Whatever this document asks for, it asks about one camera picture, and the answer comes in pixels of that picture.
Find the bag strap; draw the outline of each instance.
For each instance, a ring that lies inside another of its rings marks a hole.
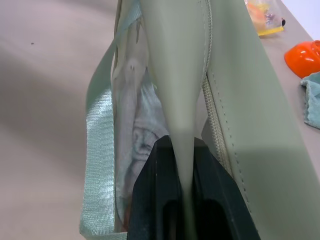
[[[87,154],[79,231],[87,240],[125,240],[115,229],[115,146],[111,67],[118,41],[141,16],[134,0],[122,26],[103,56],[87,91]]]

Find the seam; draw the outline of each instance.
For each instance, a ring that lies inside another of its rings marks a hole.
[[[213,77],[213,81],[214,81],[214,85],[215,85],[216,91],[218,93],[219,102],[220,102],[220,105],[221,105],[222,110],[223,110],[224,120],[225,120],[225,123],[227,124],[227,129],[228,129],[228,132],[229,132],[228,136],[230,138],[230,142],[231,142],[232,149],[233,149],[233,155],[235,157],[235,161],[236,161],[236,164],[237,164],[237,167],[238,167],[238,170],[239,170],[242,189],[243,189],[243,192],[244,192],[245,200],[247,202],[247,207],[248,207],[249,212],[252,214],[252,211],[251,211],[251,208],[250,208],[250,201],[249,201],[249,198],[248,198],[248,195],[247,195],[247,189],[246,189],[244,177],[243,177],[243,174],[242,174],[242,171],[241,171],[241,167],[240,167],[240,162],[239,162],[239,159],[238,159],[238,154],[237,154],[237,152],[235,150],[235,144],[234,144],[234,141],[232,139],[232,133],[231,133],[231,130],[230,130],[230,126],[228,126],[228,120],[227,120],[226,112],[225,112],[225,109],[224,109],[224,106],[223,106],[223,103],[222,103],[222,99],[220,97],[220,92],[219,92],[219,89],[218,89],[218,85],[217,85],[217,81],[216,81],[216,78],[214,76],[214,73],[212,73],[212,77]]]
[[[205,0],[207,11],[208,11],[208,37],[209,37],[209,49],[207,53],[205,73],[208,71],[210,59],[211,59],[211,49],[212,49],[212,39],[213,39],[213,20],[212,20],[212,10],[210,0]]]
[[[205,20],[205,10],[204,10],[204,6],[202,4],[203,0],[199,0],[200,4],[201,4],[201,10],[202,10],[202,17],[203,17],[203,28],[204,28],[204,57],[203,57],[203,68],[202,68],[202,76],[201,76],[201,86],[202,83],[204,81],[205,78],[205,74],[206,74],[206,48],[207,48],[207,40],[206,40],[206,20]]]

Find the black object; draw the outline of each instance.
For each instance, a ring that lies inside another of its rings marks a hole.
[[[198,240],[260,240],[236,182],[202,140],[194,140],[193,202]],[[169,136],[137,178],[127,240],[184,240],[182,189]]]

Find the beige table surface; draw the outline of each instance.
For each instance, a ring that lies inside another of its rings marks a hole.
[[[85,96],[113,38],[116,5],[116,0],[1,0],[0,240],[83,239],[78,224]],[[262,42],[319,174],[320,131],[303,123],[304,93],[283,61],[286,50],[310,37],[281,7],[286,31]]]

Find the sage green bag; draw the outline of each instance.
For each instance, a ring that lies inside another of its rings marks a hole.
[[[212,51],[203,92],[211,138],[206,143],[230,168],[262,240],[318,240],[319,180],[245,3],[208,3]],[[79,226],[87,240],[127,238],[133,184],[153,143],[168,134],[148,73],[141,15],[139,0],[119,0],[114,40],[87,92]]]

